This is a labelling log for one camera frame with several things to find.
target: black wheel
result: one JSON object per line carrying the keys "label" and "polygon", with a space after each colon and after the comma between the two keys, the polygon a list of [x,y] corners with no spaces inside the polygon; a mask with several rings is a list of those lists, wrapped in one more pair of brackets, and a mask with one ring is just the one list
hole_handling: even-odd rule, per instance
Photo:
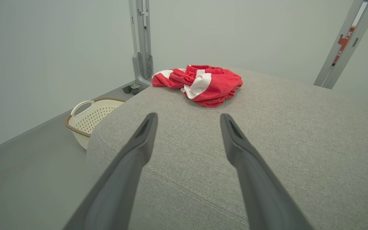
{"label": "black wheel", "polygon": [[123,88],[124,93],[130,93],[132,91],[132,88],[130,86],[126,86]]}
{"label": "black wheel", "polygon": [[136,95],[136,94],[140,93],[140,90],[139,89],[132,89],[132,93],[133,93],[133,95]]}

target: brown basket rim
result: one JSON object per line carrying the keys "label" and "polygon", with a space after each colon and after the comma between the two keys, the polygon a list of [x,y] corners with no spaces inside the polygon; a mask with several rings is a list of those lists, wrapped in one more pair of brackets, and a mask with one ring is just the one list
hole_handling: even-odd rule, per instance
{"label": "brown basket rim", "polygon": [[[116,98],[111,98],[111,97],[104,97],[104,98],[99,98],[99,99],[96,99],[96,100],[93,100],[94,102],[98,102],[98,101],[102,101],[102,100],[114,100],[114,101],[118,101],[118,102],[126,102],[125,100],[120,100],[120,99],[116,99]],[[77,134],[80,134],[82,136],[85,136],[85,137],[90,137],[90,134],[88,133],[85,133],[83,131],[80,131],[72,126],[70,126],[69,124],[69,120],[70,118],[72,118],[72,115],[69,115],[66,120],[65,120],[65,126],[66,128],[70,129],[71,131],[77,133]]]}

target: vertical metal support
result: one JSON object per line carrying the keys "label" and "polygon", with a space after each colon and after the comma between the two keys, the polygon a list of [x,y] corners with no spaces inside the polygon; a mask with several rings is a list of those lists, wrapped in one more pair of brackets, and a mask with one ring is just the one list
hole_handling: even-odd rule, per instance
{"label": "vertical metal support", "polygon": [[[150,43],[149,0],[145,1],[145,7],[143,7],[143,0],[129,0],[129,7],[130,16],[132,17],[131,25],[135,52],[133,55],[133,67],[136,83],[150,86],[151,82],[149,80],[151,80],[153,74],[153,61]],[[138,48],[136,42],[136,28],[137,37],[139,38]]]}
{"label": "vertical metal support", "polygon": [[315,86],[322,86],[328,89],[332,89],[334,84],[337,82],[340,74],[343,72],[344,68],[349,62],[350,57],[352,57],[355,49],[359,45],[360,40],[362,39],[368,27],[368,4],[358,24],[356,25],[356,29],[353,31],[351,35],[351,39],[349,39],[348,44],[346,45],[344,51],[339,57],[339,60],[336,62],[334,67],[330,69],[332,67],[333,61],[336,58],[338,51],[340,50],[341,45],[339,44],[338,41],[341,37],[345,38],[347,36],[350,30],[350,27],[353,21],[355,20],[360,7],[362,6],[362,3],[363,3],[363,0],[355,0],[353,2],[353,5],[349,10],[347,18],[345,22],[343,23],[343,26],[339,34],[337,35],[337,38],[332,46],[332,49],[328,57],[326,58],[326,61],[323,64],[323,67],[314,83]]}

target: laundry basket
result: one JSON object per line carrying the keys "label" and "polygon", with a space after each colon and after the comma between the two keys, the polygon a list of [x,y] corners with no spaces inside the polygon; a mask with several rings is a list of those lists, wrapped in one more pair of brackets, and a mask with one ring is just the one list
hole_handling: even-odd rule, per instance
{"label": "laundry basket", "polygon": [[[76,140],[86,150],[88,148],[90,134],[96,125],[111,111],[125,101],[114,98],[101,98],[94,101],[84,101],[73,108],[65,121],[65,125],[75,135]],[[89,108],[75,115],[77,109],[85,104],[91,104]]]}

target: gray fabric upholstery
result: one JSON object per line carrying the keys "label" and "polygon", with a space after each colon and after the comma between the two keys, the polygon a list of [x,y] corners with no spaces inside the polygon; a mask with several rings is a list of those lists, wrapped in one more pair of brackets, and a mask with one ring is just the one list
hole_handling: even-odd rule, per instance
{"label": "gray fabric upholstery", "polygon": [[148,113],[159,115],[130,229],[248,229],[222,143],[223,112],[316,229],[368,229],[368,108],[325,88],[231,70],[244,85],[218,108],[201,107],[179,90],[150,87],[95,128],[87,158],[100,173]]}

